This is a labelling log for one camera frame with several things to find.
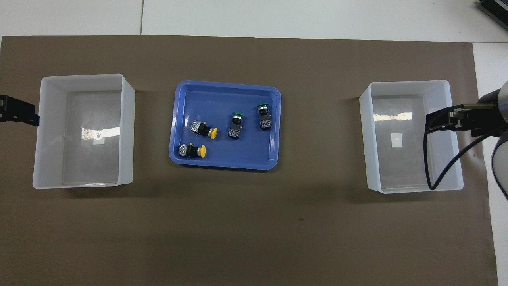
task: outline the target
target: translucent plastic container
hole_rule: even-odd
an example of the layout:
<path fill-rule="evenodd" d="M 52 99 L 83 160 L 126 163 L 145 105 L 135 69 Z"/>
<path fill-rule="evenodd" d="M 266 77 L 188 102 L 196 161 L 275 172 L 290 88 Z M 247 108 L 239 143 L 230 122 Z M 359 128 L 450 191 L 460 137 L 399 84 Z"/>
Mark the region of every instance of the translucent plastic container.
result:
<path fill-rule="evenodd" d="M 121 74 L 43 78 L 34 188 L 132 182 L 134 99 Z"/>
<path fill-rule="evenodd" d="M 425 115 L 452 106 L 446 80 L 373 82 L 360 96 L 367 185 L 381 193 L 430 191 L 425 179 L 423 133 Z M 432 182 L 459 152 L 457 135 L 440 131 L 428 136 Z M 463 188 L 460 161 L 438 188 Z"/>

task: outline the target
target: white table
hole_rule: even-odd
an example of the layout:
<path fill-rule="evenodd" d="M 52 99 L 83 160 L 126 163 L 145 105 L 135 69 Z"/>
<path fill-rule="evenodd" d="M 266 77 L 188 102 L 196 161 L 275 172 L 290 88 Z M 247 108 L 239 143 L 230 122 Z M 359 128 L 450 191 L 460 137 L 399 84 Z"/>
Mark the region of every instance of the white table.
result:
<path fill-rule="evenodd" d="M 478 94 L 508 80 L 508 31 L 473 0 L 0 0 L 2 35 L 196 35 L 473 42 Z M 484 141 L 500 286 L 508 286 L 508 202 Z"/>

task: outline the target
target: black cable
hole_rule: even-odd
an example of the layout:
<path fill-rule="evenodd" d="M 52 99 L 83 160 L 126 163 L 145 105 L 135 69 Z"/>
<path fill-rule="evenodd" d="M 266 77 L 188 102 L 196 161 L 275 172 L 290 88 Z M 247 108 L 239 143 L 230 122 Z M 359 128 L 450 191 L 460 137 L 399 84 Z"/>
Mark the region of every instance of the black cable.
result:
<path fill-rule="evenodd" d="M 462 149 L 457 155 L 455 155 L 455 157 L 453 157 L 453 159 L 446 165 L 446 167 L 443 169 L 443 171 L 441 172 L 441 174 L 439 174 L 439 176 L 437 177 L 437 180 L 434 184 L 432 184 L 430 182 L 430 175 L 429 175 L 429 164 L 428 164 L 428 161 L 427 161 L 427 136 L 429 134 L 429 128 L 428 126 L 432 126 L 432 123 L 434 123 L 434 121 L 436 120 L 436 118 L 438 118 L 439 116 L 443 115 L 444 113 L 446 112 L 450 112 L 452 110 L 455 110 L 457 108 L 462 108 L 462 104 L 461 105 L 456 105 L 456 106 L 452 106 L 452 107 L 449 107 L 447 109 L 444 109 L 442 112 L 440 112 L 439 114 L 437 114 L 428 124 L 426 124 L 425 126 L 425 132 L 423 134 L 423 159 L 424 159 L 424 165 L 425 165 L 425 176 L 426 176 L 426 179 L 427 179 L 427 185 L 429 186 L 429 189 L 430 190 L 435 190 L 437 188 L 437 186 L 439 185 L 439 183 L 441 182 L 441 180 L 445 177 L 446 173 L 450 170 L 450 168 L 452 168 L 453 164 L 455 164 L 455 162 L 457 162 L 457 160 L 459 160 L 459 158 L 464 155 L 467 151 L 469 151 L 469 149 L 473 148 L 476 144 L 480 143 L 481 141 L 485 140 L 487 137 L 490 137 L 492 136 L 493 134 L 503 130 L 503 129 L 507 129 L 508 128 L 508 123 L 504 124 L 504 125 L 501 125 L 499 127 L 497 127 L 496 129 L 493 129 L 485 134 L 483 134 L 482 136 L 478 137 L 477 139 L 475 139 L 473 142 L 471 142 L 469 145 L 467 145 L 464 149 Z"/>

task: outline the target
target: brown table mat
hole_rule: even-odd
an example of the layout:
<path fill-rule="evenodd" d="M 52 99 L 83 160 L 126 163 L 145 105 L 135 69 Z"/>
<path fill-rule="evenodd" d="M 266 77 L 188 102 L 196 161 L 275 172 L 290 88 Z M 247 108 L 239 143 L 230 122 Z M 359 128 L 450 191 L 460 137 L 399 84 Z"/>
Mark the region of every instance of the brown table mat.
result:
<path fill-rule="evenodd" d="M 462 159 L 461 191 L 383 195 L 365 175 L 362 92 L 446 79 L 455 104 L 476 102 L 471 43 L 2 39 L 0 93 L 36 106 L 44 76 L 106 73 L 136 90 L 134 181 L 35 190 L 37 129 L 0 124 L 1 284 L 497 285 L 481 145 Z M 174 93 L 186 79 L 277 87 L 277 166 L 173 163 Z M 471 141 L 459 135 L 459 147 Z"/>

